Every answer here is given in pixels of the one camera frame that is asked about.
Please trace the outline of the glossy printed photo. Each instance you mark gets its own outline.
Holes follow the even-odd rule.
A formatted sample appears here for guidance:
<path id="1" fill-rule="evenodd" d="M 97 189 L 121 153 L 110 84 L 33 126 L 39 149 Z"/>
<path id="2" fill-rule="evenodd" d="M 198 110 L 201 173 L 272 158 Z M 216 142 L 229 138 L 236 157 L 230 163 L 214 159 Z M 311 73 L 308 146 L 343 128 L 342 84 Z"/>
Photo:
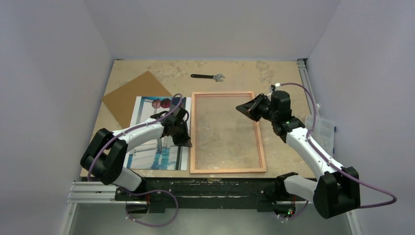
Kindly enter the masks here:
<path id="1" fill-rule="evenodd" d="M 147 120 L 151 115 L 169 111 L 171 104 L 177 105 L 179 97 L 136 97 L 130 126 Z M 131 150 L 124 166 L 140 170 L 187 170 L 190 147 L 178 146 L 171 136 L 150 140 Z"/>

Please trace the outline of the brown cardboard backing board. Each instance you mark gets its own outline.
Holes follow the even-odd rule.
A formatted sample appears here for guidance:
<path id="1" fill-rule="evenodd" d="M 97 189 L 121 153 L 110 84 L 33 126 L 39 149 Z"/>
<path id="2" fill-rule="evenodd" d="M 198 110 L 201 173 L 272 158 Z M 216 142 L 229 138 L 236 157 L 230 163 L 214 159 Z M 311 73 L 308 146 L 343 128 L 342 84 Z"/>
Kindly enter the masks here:
<path id="1" fill-rule="evenodd" d="M 137 96 L 172 96 L 149 71 L 139 75 L 102 98 L 122 128 L 129 127 Z"/>

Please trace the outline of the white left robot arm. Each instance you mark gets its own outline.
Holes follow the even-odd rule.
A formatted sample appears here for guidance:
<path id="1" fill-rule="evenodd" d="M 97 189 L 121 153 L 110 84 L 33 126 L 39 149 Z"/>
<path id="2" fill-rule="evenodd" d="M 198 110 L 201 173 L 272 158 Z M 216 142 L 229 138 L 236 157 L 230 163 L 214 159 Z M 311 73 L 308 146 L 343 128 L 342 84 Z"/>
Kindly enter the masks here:
<path id="1" fill-rule="evenodd" d="M 109 131 L 102 128 L 88 145 L 80 165 L 89 176 L 94 176 L 104 185 L 122 187 L 133 200 L 140 200 L 146 194 L 145 180 L 124 166 L 127 153 L 148 141 L 166 136 L 170 136 L 176 146 L 191 147 L 188 118 L 186 109 L 174 107 L 126 129 Z"/>

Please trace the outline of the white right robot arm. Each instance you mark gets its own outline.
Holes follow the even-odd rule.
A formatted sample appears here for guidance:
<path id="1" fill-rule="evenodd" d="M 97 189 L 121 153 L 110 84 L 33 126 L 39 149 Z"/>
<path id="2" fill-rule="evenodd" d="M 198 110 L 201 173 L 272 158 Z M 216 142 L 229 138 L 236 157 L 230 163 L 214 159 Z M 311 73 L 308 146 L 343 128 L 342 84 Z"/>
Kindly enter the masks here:
<path id="1" fill-rule="evenodd" d="M 291 172 L 277 177 L 269 198 L 287 199 L 291 195 L 312 202 L 325 219 L 357 209 L 361 205 L 359 178 L 353 167 L 345 168 L 313 142 L 310 131 L 293 116 L 291 99 L 285 91 L 259 94 L 238 105 L 236 110 L 253 121 L 268 120 L 273 132 L 294 149 L 315 176 L 309 180 Z"/>

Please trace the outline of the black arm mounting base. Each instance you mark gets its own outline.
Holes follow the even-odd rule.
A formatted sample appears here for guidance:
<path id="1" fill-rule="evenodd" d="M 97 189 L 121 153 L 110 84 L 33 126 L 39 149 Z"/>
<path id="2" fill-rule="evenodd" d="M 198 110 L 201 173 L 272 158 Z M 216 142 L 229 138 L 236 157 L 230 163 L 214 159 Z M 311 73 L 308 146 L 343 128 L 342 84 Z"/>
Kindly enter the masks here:
<path id="1" fill-rule="evenodd" d="M 277 191 L 276 178 L 147 178 L 141 193 L 118 188 L 115 200 L 143 202 L 150 213 L 165 209 L 238 209 L 290 217 L 305 200 Z"/>

